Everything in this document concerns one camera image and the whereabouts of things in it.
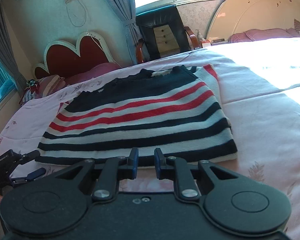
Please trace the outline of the side window teal curtain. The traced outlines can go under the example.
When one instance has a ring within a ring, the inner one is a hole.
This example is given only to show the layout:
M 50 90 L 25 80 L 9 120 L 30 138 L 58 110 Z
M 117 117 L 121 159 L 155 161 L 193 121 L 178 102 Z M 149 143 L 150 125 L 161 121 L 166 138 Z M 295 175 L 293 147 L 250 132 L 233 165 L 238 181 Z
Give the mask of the side window teal curtain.
M 8 33 L 3 6 L 0 0 L 0 101 L 16 90 L 21 95 L 26 79 L 19 71 Z

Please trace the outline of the magenta pillow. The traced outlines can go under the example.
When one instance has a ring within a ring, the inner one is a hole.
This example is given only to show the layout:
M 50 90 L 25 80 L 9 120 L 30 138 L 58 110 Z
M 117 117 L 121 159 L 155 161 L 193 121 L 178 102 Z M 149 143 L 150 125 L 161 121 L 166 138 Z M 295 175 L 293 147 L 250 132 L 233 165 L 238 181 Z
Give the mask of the magenta pillow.
M 118 70 L 118 69 L 121 69 L 121 67 L 116 63 L 113 63 L 113 62 L 102 63 L 99 65 L 96 65 L 94 68 L 92 68 L 91 70 L 89 70 L 87 72 L 76 74 L 72 77 L 65 78 L 64 81 L 67 86 L 74 85 L 76 83 L 88 81 L 90 79 L 99 77 L 101 75 L 107 74 L 109 72 L 112 72 L 112 71 Z

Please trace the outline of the red heart-shaped headboard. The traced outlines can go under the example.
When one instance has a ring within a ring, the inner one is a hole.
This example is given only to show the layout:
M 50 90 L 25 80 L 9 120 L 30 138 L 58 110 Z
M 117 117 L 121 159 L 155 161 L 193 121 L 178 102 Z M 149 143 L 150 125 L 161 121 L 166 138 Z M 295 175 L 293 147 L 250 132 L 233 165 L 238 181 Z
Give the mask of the red heart-shaped headboard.
M 75 44 L 63 40 L 50 42 L 43 59 L 32 68 L 37 79 L 51 75 L 69 78 L 100 64 L 114 62 L 104 38 L 93 31 L 81 33 Z

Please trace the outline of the cream round headboard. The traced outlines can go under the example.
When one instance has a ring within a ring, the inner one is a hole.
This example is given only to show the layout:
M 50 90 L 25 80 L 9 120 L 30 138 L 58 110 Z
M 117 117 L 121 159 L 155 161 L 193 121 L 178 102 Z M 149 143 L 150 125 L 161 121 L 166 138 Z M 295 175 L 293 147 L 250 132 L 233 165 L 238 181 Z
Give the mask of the cream round headboard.
M 300 0 L 226 0 L 214 14 L 206 38 L 228 40 L 251 29 L 289 29 L 300 22 Z

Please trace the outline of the white lotion bottle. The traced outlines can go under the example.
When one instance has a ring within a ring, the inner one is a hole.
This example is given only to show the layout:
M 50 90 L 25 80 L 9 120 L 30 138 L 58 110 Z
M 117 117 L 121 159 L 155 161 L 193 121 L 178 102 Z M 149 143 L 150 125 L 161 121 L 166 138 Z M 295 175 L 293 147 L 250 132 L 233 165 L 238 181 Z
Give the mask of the white lotion bottle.
M 203 36 L 202 36 L 199 29 L 196 29 L 196 35 L 197 35 L 198 41 L 202 42 L 203 41 Z

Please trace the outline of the red white navy striped sweater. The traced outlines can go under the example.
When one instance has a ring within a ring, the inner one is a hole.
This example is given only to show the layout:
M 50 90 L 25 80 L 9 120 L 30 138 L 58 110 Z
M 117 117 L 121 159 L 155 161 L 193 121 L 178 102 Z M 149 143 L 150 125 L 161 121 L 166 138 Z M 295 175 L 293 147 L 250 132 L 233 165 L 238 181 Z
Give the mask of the red white navy striped sweater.
M 61 104 L 39 144 L 39 163 L 104 163 L 136 148 L 151 166 L 162 150 L 189 163 L 237 158 L 231 124 L 221 107 L 213 66 L 176 66 L 117 78 Z

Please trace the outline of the grey-blue curtain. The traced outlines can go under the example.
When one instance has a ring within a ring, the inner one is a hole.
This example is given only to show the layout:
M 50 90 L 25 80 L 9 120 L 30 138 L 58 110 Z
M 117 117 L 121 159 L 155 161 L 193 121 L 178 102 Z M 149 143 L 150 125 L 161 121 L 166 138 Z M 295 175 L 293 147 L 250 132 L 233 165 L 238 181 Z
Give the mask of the grey-blue curtain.
M 136 64 L 135 49 L 141 33 L 136 25 L 135 0 L 107 0 L 107 2 L 123 24 L 130 58 Z

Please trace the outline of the small wooden drawer cabinet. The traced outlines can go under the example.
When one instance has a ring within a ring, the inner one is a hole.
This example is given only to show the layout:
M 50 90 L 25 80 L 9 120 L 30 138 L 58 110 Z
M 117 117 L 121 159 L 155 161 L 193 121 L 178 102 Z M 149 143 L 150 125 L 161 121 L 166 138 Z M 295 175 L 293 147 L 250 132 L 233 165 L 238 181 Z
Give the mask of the small wooden drawer cabinet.
M 171 54 L 180 51 L 178 42 L 168 24 L 155 27 L 153 31 L 159 54 Z

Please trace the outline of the pink pillow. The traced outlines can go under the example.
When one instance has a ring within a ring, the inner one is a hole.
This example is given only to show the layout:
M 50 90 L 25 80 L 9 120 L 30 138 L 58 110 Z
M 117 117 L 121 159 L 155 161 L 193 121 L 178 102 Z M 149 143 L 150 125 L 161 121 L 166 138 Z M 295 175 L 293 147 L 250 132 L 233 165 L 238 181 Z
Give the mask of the pink pillow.
M 293 38 L 300 37 L 300 34 L 293 28 L 290 29 L 251 29 L 242 33 L 236 33 L 229 37 L 228 42 L 254 42 L 260 40 L 267 40 L 271 38 Z

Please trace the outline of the pink floral bed sheet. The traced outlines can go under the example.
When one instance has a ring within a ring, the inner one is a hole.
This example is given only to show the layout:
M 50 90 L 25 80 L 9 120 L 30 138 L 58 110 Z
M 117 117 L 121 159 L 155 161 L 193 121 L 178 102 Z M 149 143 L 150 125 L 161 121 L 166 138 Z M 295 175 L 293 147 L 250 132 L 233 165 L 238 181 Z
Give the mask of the pink floral bed sheet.
M 211 46 L 115 70 L 32 100 L 1 131 L 0 155 L 34 150 L 59 104 L 82 91 L 142 69 L 206 64 L 218 75 L 223 111 L 238 148 L 237 159 L 223 166 L 285 192 L 292 204 L 286 233 L 300 239 L 300 38 Z

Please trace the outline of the striped folded cloth pile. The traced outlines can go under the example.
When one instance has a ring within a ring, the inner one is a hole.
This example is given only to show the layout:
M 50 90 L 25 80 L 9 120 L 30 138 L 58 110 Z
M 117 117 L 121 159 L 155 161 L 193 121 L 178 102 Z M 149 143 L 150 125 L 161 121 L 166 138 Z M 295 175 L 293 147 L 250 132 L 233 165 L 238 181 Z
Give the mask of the striped folded cloth pile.
M 30 100 L 49 96 L 64 88 L 65 85 L 64 78 L 59 75 L 43 77 L 38 80 L 31 79 L 26 83 L 26 88 L 19 101 L 19 105 L 23 106 Z

